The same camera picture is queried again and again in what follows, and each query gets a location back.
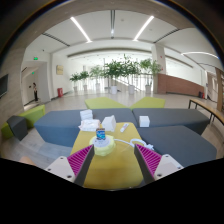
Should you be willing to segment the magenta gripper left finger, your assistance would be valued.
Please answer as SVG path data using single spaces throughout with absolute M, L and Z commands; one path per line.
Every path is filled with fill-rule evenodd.
M 93 156 L 94 146 L 89 145 L 68 157 L 60 156 L 46 168 L 46 171 L 82 186 Z

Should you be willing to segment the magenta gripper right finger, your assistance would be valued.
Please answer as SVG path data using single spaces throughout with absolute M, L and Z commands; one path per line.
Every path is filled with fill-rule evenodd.
M 134 154 L 139 163 L 145 184 L 152 183 L 183 169 L 183 166 L 169 154 L 160 155 L 138 144 L 134 147 Z

